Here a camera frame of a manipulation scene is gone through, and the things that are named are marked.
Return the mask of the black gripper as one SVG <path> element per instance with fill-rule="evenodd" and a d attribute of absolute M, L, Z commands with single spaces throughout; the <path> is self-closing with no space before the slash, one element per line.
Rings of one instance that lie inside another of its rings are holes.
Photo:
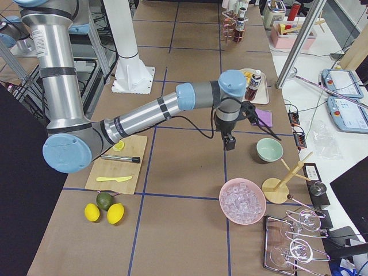
<path fill-rule="evenodd" d="M 236 139 L 232 135 L 232 131 L 236 126 L 236 121 L 223 121 L 218 117 L 214 118 L 216 131 L 221 133 L 224 150 L 230 151 L 235 149 Z"/>

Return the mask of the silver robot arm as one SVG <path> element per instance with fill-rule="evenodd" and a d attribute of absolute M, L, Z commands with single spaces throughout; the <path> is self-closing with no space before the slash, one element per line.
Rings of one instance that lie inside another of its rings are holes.
<path fill-rule="evenodd" d="M 227 70 L 218 80 L 183 83 L 125 115 L 92 122 L 83 111 L 69 30 L 90 16 L 87 1 L 18 1 L 21 19 L 30 27 L 49 109 L 48 138 L 43 157 L 61 173 L 88 167 L 121 139 L 146 131 L 182 111 L 213 108 L 212 128 L 233 149 L 231 132 L 239 120 L 247 80 L 239 70 Z"/>

